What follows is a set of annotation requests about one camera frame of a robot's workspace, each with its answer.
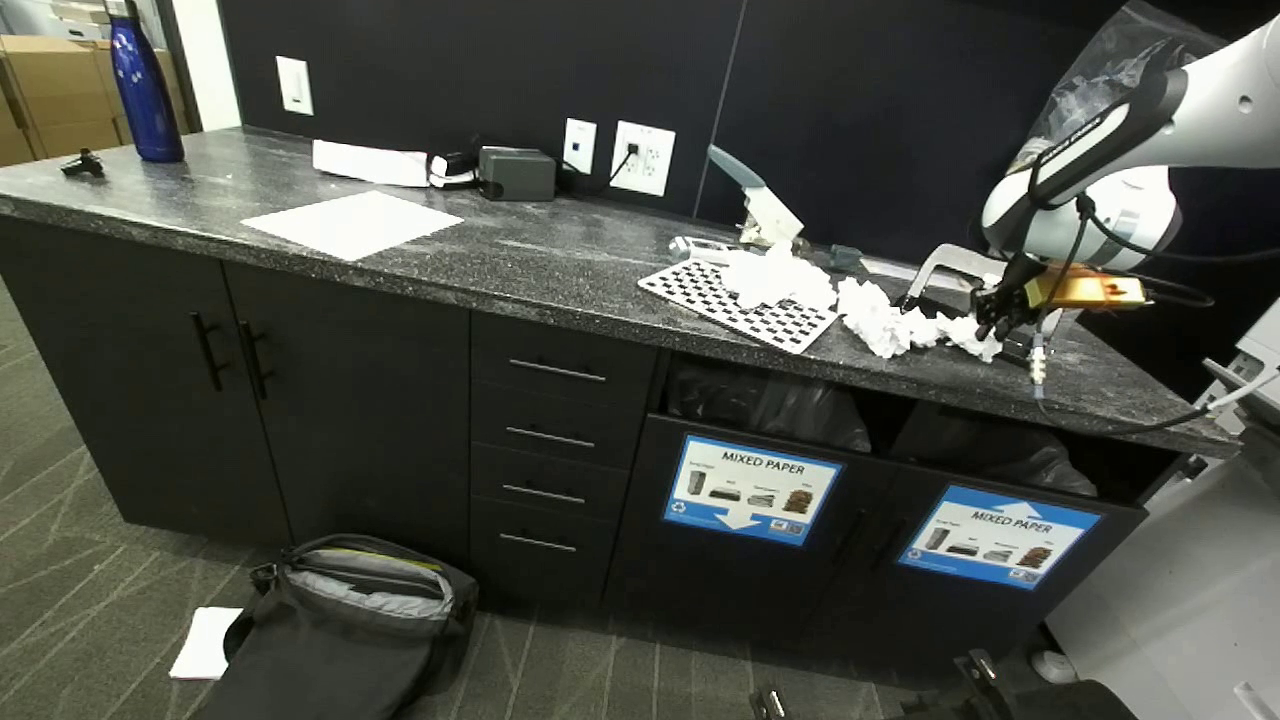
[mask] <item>wall outlet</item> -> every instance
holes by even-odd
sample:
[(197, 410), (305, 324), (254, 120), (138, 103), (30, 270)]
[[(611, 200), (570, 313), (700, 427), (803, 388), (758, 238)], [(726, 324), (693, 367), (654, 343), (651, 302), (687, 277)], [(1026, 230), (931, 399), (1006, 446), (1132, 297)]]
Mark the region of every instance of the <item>wall outlet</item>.
[(667, 197), (674, 130), (649, 122), (615, 122), (608, 183), (642, 197)]
[(314, 116), (306, 61), (277, 57), (280, 103), (292, 116)]
[(578, 170), (591, 177), (594, 170), (594, 122), (566, 116), (565, 120), (565, 151), (561, 160)]

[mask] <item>cabinet door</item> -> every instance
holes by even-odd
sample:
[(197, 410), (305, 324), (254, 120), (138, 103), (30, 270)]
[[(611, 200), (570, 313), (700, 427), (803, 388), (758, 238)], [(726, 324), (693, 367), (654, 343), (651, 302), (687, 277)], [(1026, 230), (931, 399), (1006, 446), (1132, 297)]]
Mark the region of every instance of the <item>cabinet door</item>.
[(371, 532), (467, 548), (467, 314), (228, 267), (261, 410), (298, 540)]
[(219, 263), (0, 224), (0, 270), (125, 518), (289, 545)]
[(649, 416), (608, 604), (732, 641), (800, 641), (836, 569), (857, 557), (867, 517), (849, 465), (803, 548), (674, 527), (663, 518), (683, 436), (818, 454), (816, 446)]
[[(1140, 525), (1140, 506), (991, 484), (913, 465), (860, 458), (865, 503), (875, 506), (865, 561), (849, 565), (818, 604), (816, 641), (898, 670), (946, 670), (969, 649), (1016, 649)], [(1070, 552), (1036, 586), (961, 578), (898, 565), (946, 486), (1097, 511)]]

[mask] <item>printed label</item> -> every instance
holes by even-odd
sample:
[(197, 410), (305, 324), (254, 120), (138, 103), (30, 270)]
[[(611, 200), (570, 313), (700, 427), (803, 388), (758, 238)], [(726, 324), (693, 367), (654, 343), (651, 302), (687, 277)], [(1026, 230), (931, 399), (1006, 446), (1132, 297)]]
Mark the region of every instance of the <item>printed label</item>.
[(1097, 511), (951, 484), (898, 565), (1032, 591), (1097, 518)]
[(800, 548), (843, 465), (683, 436), (663, 518)]

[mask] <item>gray granite countertop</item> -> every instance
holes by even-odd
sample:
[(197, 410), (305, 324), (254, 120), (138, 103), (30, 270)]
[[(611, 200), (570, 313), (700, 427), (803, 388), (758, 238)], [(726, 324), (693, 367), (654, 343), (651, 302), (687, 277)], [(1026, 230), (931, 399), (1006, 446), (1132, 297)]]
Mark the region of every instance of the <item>gray granite countertop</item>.
[[(1055, 339), (1043, 399), (1032, 399), (1026, 373), (1016, 363), (975, 363), (961, 352), (875, 360), (839, 324), (803, 355), (772, 352), (635, 286), (639, 277), (671, 263), (671, 236), (722, 230), (603, 202), (509, 202), (475, 192), (393, 192), (452, 212), (462, 224), (360, 263), (338, 263), (253, 230), (239, 219), (353, 197), (362, 192), (362, 183), (312, 170), (306, 143), (289, 136), (206, 130), (186, 136), (185, 143), (186, 164), (181, 167), (143, 167), (133, 149), (100, 151), (109, 183), (63, 179), (63, 160), (0, 167), (0, 214), (937, 399), (1083, 436), (1115, 436), (1188, 410), (1178, 394), (1083, 328), (1066, 328)], [(1209, 454), (1237, 446), (1205, 418), (1137, 430), (1127, 439)]]

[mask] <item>black cabinet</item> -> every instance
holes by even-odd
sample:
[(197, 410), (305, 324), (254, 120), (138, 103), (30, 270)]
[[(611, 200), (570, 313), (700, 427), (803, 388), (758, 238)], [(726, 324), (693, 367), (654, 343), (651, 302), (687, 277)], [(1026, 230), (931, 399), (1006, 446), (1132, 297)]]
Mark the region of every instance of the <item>black cabinet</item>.
[(228, 267), (292, 532), (467, 548), (467, 314)]
[(470, 517), (487, 604), (598, 607), (651, 352), (475, 314)]
[(0, 270), (125, 518), (289, 545), (219, 263), (0, 224)]
[[(1043, 572), (1036, 586), (961, 578), (898, 565), (946, 486), (1001, 492), (1032, 503), (1097, 511), (1097, 527)], [(946, 670), (969, 649), (1016, 649), (1041, 618), (1143, 518), (1140, 506), (991, 484), (914, 465), (860, 458), (860, 503), (875, 506), (860, 561), (843, 565), (816, 607), (812, 642), (897, 665), (898, 670)]]
[(867, 532), (872, 506), (860, 503), (857, 465), (839, 458), (843, 471), (832, 484), (803, 548), (674, 527), (663, 518), (663, 506), (671, 500), (687, 430), (825, 454), (816, 442), (649, 416), (620, 548), (608, 575), (608, 604), (615, 613), (635, 613), (732, 641), (803, 634), (818, 594), (836, 578), (839, 565), (860, 552)]
[(4, 224), (0, 270), (125, 518), (467, 557), (467, 314)]

